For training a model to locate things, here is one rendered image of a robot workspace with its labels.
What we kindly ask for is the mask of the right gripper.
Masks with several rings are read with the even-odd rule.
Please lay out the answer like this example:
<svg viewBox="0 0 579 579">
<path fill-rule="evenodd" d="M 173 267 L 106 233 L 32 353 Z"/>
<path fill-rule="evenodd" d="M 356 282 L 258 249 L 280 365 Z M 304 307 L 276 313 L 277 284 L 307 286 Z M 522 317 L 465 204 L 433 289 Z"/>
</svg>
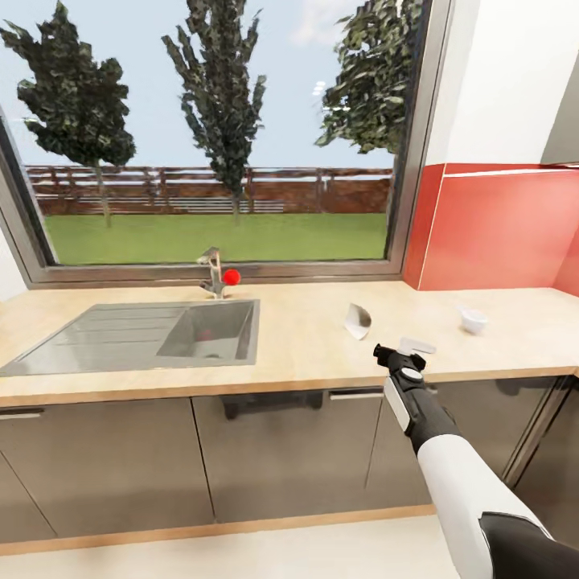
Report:
<svg viewBox="0 0 579 579">
<path fill-rule="evenodd" d="M 394 362 L 408 362 L 421 373 L 425 365 L 424 359 L 415 353 L 412 353 L 410 356 L 399 355 L 393 348 L 382 347 L 380 343 L 377 343 L 374 348 L 373 355 L 377 358 L 378 365 L 388 369 L 392 367 Z"/>
</svg>

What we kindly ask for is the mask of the coffee cup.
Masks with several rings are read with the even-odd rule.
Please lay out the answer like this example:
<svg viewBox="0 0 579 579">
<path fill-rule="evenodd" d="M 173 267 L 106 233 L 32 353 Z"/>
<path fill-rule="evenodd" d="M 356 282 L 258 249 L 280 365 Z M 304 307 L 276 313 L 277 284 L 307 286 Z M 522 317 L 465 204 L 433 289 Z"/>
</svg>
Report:
<svg viewBox="0 0 579 579">
<path fill-rule="evenodd" d="M 475 312 L 475 310 L 463 312 L 463 330 L 466 333 L 481 333 L 491 324 L 491 319 L 482 312 Z"/>
</svg>

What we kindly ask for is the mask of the paper coffee filter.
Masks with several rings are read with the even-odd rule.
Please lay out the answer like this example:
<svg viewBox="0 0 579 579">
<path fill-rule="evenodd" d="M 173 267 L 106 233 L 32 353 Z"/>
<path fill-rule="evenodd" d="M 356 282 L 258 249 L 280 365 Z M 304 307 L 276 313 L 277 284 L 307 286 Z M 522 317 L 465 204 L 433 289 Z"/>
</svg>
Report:
<svg viewBox="0 0 579 579">
<path fill-rule="evenodd" d="M 345 324 L 356 338 L 363 338 L 372 326 L 372 317 L 363 307 L 354 304 L 347 312 Z"/>
</svg>

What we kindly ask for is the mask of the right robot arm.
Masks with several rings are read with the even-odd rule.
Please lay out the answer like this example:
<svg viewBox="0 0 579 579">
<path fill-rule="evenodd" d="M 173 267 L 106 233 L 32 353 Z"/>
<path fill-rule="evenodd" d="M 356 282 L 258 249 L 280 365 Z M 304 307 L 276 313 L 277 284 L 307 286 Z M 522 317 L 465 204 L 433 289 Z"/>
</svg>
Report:
<svg viewBox="0 0 579 579">
<path fill-rule="evenodd" d="M 579 579 L 579 551 L 557 543 L 478 456 L 421 371 L 432 343 L 401 337 L 373 355 L 389 369 L 385 396 L 411 439 L 461 579 Z"/>
</svg>

